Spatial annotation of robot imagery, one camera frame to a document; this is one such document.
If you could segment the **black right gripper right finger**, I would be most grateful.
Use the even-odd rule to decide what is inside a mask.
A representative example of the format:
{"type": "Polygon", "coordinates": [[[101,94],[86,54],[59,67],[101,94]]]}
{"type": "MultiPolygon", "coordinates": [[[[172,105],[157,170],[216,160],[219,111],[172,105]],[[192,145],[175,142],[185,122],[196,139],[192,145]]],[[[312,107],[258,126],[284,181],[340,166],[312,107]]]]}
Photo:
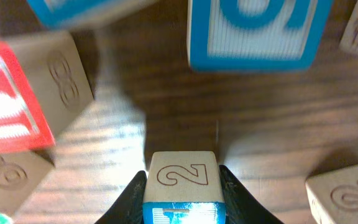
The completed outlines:
{"type": "Polygon", "coordinates": [[[228,224],[283,224],[244,187],[224,165],[219,165],[228,224]]]}

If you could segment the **blue T block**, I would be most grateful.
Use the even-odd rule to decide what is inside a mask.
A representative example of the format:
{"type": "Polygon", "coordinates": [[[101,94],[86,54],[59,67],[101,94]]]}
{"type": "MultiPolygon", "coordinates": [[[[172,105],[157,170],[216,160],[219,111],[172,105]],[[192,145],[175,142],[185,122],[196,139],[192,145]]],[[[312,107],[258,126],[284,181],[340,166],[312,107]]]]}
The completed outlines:
{"type": "Polygon", "coordinates": [[[27,0],[48,29],[102,27],[148,7],[157,0],[27,0]]]}

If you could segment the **green V block right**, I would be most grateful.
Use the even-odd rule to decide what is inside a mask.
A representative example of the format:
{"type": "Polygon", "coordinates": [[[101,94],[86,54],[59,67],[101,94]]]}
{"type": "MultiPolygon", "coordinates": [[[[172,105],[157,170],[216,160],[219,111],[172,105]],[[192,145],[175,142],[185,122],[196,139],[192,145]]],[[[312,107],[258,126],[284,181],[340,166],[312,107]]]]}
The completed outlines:
{"type": "Polygon", "coordinates": [[[17,211],[53,168],[33,152],[0,154],[0,223],[14,223],[17,211]]]}

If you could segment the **blue L block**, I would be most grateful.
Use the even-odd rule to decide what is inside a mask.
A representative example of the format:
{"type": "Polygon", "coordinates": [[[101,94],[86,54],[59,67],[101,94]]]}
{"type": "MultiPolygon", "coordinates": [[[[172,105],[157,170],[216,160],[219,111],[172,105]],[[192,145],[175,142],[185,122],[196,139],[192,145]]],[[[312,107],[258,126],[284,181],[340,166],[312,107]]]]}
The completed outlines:
{"type": "Polygon", "coordinates": [[[149,224],[225,223],[226,204],[214,152],[154,153],[142,211],[149,224]]]}

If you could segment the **blue 2 block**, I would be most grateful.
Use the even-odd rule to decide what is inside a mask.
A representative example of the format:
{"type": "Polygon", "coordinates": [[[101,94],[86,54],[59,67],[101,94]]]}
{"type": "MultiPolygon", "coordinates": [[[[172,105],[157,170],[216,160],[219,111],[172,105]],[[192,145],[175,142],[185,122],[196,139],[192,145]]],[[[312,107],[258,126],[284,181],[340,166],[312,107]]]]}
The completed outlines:
{"type": "Polygon", "coordinates": [[[311,214],[319,224],[358,224],[358,165],[309,177],[311,214]]]}

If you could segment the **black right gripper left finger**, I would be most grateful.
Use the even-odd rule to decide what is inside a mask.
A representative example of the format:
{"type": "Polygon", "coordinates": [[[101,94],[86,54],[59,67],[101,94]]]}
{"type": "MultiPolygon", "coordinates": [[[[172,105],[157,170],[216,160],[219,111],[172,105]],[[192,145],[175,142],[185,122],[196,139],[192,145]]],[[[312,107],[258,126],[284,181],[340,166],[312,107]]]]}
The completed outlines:
{"type": "Polygon", "coordinates": [[[138,171],[109,210],[95,224],[144,223],[142,204],[146,181],[145,171],[138,171]]]}

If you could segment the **blue 5 block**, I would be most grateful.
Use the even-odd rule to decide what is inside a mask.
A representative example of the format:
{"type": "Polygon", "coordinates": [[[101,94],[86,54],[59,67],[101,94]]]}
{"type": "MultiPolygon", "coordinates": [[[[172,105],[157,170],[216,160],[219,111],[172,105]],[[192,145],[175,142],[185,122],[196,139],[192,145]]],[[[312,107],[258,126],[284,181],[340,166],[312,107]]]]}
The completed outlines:
{"type": "Polygon", "coordinates": [[[197,71],[309,68],[332,0],[190,0],[187,54],[197,71]]]}

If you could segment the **red U block right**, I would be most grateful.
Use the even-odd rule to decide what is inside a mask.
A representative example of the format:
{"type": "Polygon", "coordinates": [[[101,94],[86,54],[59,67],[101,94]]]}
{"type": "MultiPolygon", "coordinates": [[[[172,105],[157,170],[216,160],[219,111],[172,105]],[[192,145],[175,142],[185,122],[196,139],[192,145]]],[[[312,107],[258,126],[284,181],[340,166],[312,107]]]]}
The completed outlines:
{"type": "Polygon", "coordinates": [[[53,146],[92,101],[69,32],[0,40],[0,154],[53,146]]]}

